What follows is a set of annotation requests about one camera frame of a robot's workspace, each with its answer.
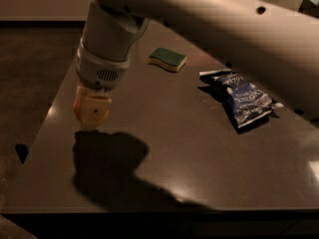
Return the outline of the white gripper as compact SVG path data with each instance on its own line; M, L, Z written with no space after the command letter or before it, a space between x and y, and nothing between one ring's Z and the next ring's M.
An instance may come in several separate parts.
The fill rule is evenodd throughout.
M121 13L92 2L77 51L76 70L81 129L97 129L108 117L116 87L130 67L134 43L149 19Z

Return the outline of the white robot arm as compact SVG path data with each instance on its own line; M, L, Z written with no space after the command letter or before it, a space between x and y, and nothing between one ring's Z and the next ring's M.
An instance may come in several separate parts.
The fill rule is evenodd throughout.
M318 21L260 0L94 0L77 52L82 84L104 92L116 86L149 20L319 121Z

